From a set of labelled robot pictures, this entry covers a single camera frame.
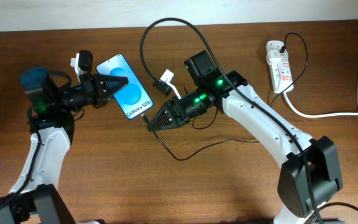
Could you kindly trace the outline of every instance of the white power cord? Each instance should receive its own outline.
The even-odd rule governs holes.
[[[330,116],[358,116],[358,112],[339,112],[339,113],[328,113],[328,114],[316,114],[316,115],[309,115],[299,112],[291,103],[290,99],[287,96],[287,93],[283,93],[284,99],[297,115],[300,115],[305,118],[326,118]],[[358,107],[358,81],[357,81],[357,107]]]

